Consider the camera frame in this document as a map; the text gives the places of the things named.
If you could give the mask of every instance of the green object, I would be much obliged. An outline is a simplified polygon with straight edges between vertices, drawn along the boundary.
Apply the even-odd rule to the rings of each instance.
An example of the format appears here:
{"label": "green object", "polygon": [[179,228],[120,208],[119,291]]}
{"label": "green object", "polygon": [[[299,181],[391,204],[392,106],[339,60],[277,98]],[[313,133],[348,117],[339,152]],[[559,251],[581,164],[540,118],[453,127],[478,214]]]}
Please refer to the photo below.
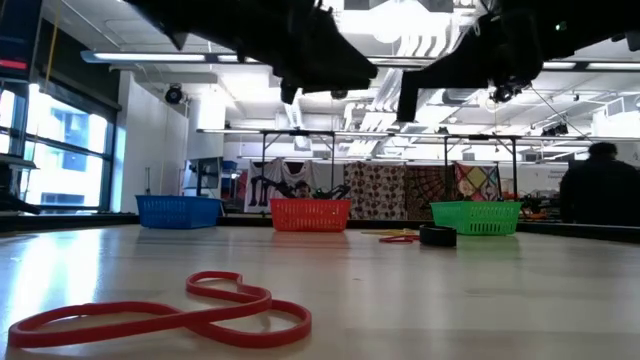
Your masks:
{"label": "green object", "polygon": [[516,232],[519,202],[454,201],[432,203],[438,226],[455,228],[463,235],[511,235]]}
{"label": "green object", "polygon": [[566,31],[567,30],[567,22],[563,21],[560,24],[556,25],[556,31]]}

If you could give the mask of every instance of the yellow object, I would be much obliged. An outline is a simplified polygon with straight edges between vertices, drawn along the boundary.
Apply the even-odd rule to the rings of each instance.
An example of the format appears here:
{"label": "yellow object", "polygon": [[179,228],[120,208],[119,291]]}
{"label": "yellow object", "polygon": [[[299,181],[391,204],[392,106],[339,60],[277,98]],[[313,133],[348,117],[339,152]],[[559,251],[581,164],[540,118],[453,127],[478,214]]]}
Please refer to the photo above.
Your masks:
{"label": "yellow object", "polygon": [[361,234],[380,235],[380,236],[404,236],[404,235],[415,235],[416,232],[411,229],[402,229],[402,230],[363,231],[361,232]]}

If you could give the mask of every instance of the metal frame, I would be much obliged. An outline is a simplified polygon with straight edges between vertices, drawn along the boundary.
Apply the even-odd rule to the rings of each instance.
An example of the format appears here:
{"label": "metal frame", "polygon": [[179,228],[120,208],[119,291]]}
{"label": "metal frame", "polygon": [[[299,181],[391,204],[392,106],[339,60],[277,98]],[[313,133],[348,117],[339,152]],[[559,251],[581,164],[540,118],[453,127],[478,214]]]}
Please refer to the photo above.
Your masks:
{"label": "metal frame", "polygon": [[[71,93],[69,90],[58,86],[58,89],[67,91]],[[74,99],[80,99],[83,96],[75,95]],[[81,154],[85,156],[93,156],[98,157],[103,160],[102,166],[102,181],[100,184],[100,203],[99,206],[96,207],[86,207],[86,206],[57,206],[57,205],[41,205],[40,208],[44,210],[109,210],[111,207],[111,175],[113,171],[113,149],[115,147],[115,112],[109,111],[101,111],[100,116],[103,116],[107,120],[107,132],[105,134],[105,148],[104,153],[91,151],[87,148],[76,146],[73,144],[68,144],[65,142],[49,139],[46,137],[35,136],[33,134],[29,134],[26,131],[27,128],[27,114],[29,107],[29,99],[28,97],[22,97],[16,95],[16,103],[14,104],[14,119],[12,119],[11,127],[3,127],[0,126],[0,134],[6,134],[10,137],[10,153],[16,154],[18,156],[24,156],[25,148],[27,142],[39,143],[50,146],[52,148],[60,149],[63,151],[73,152],[76,154]],[[85,111],[87,113],[93,113],[93,111],[87,111],[85,109],[86,104],[69,104],[79,110]]]}
{"label": "metal frame", "polygon": [[[285,135],[289,135],[289,136],[311,136],[311,135],[326,135],[326,136],[330,136],[332,137],[332,147],[330,148],[331,150],[331,187],[333,188],[333,165],[335,165],[335,143],[336,143],[336,137],[360,137],[363,139],[370,139],[372,136],[370,133],[362,133],[361,135],[358,134],[358,132],[348,132],[349,135],[344,135],[343,133],[345,133],[344,131],[321,131],[321,130],[252,130],[255,131],[255,134],[262,134],[262,163],[264,164],[266,162],[266,151],[267,149],[271,146],[271,144],[273,144],[275,142],[275,140],[277,140],[281,135],[285,134]],[[205,129],[197,129],[196,132],[199,133],[225,133],[225,130],[205,130]],[[271,141],[269,144],[267,144],[267,135],[270,134],[278,134],[278,136]],[[619,142],[619,143],[625,143],[625,142],[638,142],[638,139],[635,138],[612,138],[612,137],[585,137],[585,136],[579,136],[579,137],[569,137],[569,136],[521,136],[521,135],[485,135],[485,134],[477,134],[477,135],[441,135],[438,136],[436,134],[406,134],[406,133],[380,133],[380,134],[385,134],[383,136],[380,136],[380,139],[384,138],[384,136],[386,137],[394,137],[397,136],[399,134],[402,134],[403,137],[413,137],[411,135],[416,135],[416,138],[436,138],[436,139],[442,139],[444,140],[444,166],[445,168],[449,166],[449,157],[448,157],[448,153],[449,151],[451,151],[454,147],[456,147],[457,145],[459,145],[462,140],[466,139],[469,140],[469,142],[475,141],[475,142],[479,142],[479,143],[483,143],[489,140],[496,140],[496,145],[501,145],[503,146],[505,149],[507,149],[507,151],[509,151],[512,155],[512,163],[513,163],[513,191],[515,193],[515,197],[516,200],[518,199],[518,159],[517,159],[517,151],[516,151],[516,145],[518,143],[518,141],[567,141],[567,142],[571,142],[571,141],[589,141],[589,142],[599,142],[599,141],[612,141],[612,142]],[[451,148],[449,148],[449,139],[458,139],[458,142],[455,143],[453,146],[451,146]],[[511,149],[509,149],[509,147],[507,146],[507,144],[505,144],[504,141],[511,141]],[[262,176],[264,176],[264,167],[262,168]],[[449,173],[445,170],[445,191],[448,197],[449,194],[449,188],[450,188],[450,179],[449,179]]]}
{"label": "metal frame", "polygon": [[[453,145],[451,148],[448,147],[449,139],[459,139],[459,141]],[[453,150],[453,148],[460,144],[461,140],[476,140],[476,141],[489,141],[496,140],[500,145],[504,146],[507,151],[511,153],[511,159],[513,161],[513,192],[515,193],[515,200],[518,200],[518,152],[516,151],[516,143],[518,139],[522,139],[520,136],[508,136],[508,135],[446,135],[444,137],[444,190],[448,200],[449,197],[449,188],[450,188],[450,180],[449,180],[449,172],[446,168],[449,166],[449,151]],[[504,140],[511,141],[511,149],[507,147],[504,143]]]}
{"label": "metal frame", "polygon": [[[336,148],[336,133],[335,131],[314,131],[314,130],[261,130],[260,133],[262,134],[262,167],[261,169],[261,176],[264,179],[264,166],[266,163],[266,155],[267,155],[267,149],[274,143],[276,142],[276,140],[278,140],[280,138],[280,136],[282,135],[289,135],[289,136],[312,136],[312,135],[326,135],[326,136],[330,136],[332,138],[332,144],[333,146],[331,147],[331,189],[333,189],[333,178],[334,178],[334,165],[335,165],[335,158],[336,158],[336,154],[334,152],[334,149]],[[277,134],[277,136],[271,140],[271,142],[269,142],[269,144],[267,144],[267,135],[270,134]],[[324,141],[324,139],[322,140],[325,145],[327,145],[327,147],[329,147],[329,145]],[[260,191],[263,191],[262,189],[264,189],[264,183],[260,184]]]}

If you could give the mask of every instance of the red strip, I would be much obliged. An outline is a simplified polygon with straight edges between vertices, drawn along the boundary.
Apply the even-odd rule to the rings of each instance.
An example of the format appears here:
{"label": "red strip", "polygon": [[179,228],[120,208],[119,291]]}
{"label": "red strip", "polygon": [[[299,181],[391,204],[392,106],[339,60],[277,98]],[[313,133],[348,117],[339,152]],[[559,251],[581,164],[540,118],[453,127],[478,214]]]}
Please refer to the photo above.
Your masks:
{"label": "red strip", "polygon": [[[204,279],[233,280],[237,291],[226,291],[198,285]],[[115,302],[67,306],[40,313],[13,324],[9,328],[9,345],[19,348],[42,348],[83,344],[185,327],[201,336],[244,348],[270,348],[290,344],[311,333],[311,313],[304,307],[281,300],[272,300],[267,289],[242,283],[242,275],[231,272],[205,271],[187,279],[187,292],[241,305],[203,311],[182,312],[174,307],[151,302]],[[212,322],[237,319],[264,311],[276,310],[296,316],[300,323],[293,328],[262,333],[249,333],[214,325]],[[56,320],[75,317],[116,314],[122,312],[159,315],[156,318],[84,328],[46,332],[37,330]]]}
{"label": "red strip", "polygon": [[27,70],[27,63],[23,63],[21,61],[0,60],[0,66],[11,69]]}
{"label": "red strip", "polygon": [[400,235],[400,236],[386,237],[379,240],[379,242],[386,243],[386,244],[413,244],[414,241],[420,241],[420,236]]}

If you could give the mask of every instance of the hanging fabric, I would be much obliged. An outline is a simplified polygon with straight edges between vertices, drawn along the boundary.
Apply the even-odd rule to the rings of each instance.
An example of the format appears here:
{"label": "hanging fabric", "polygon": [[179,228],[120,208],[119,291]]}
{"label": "hanging fabric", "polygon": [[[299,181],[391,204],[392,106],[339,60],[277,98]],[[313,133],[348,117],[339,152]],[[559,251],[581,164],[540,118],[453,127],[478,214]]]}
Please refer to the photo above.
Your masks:
{"label": "hanging fabric", "polygon": [[[313,167],[311,161],[304,163],[283,163],[282,164],[282,180],[287,185],[295,187],[300,181],[304,181],[310,187],[313,186]],[[278,194],[277,198],[283,198],[282,194]]]}
{"label": "hanging fabric", "polygon": [[354,220],[405,220],[405,166],[345,166],[345,185],[351,186]]}
{"label": "hanging fabric", "polygon": [[331,186],[331,164],[313,163],[313,185],[314,190],[329,192],[338,185],[344,185],[344,165],[334,165],[333,167],[333,187]]}
{"label": "hanging fabric", "polygon": [[455,164],[456,185],[465,200],[497,201],[499,194],[497,166]]}
{"label": "hanging fabric", "polygon": [[453,184],[453,166],[407,166],[405,179],[406,209],[408,220],[433,220],[431,203],[453,199],[453,186],[446,196],[445,173]]}
{"label": "hanging fabric", "polygon": [[258,167],[253,162],[249,164],[244,212],[269,212],[269,199],[279,194],[275,186],[273,186],[273,183],[282,181],[282,163],[282,159],[278,158],[262,164],[262,166],[264,166],[264,179],[262,179],[262,166]]}

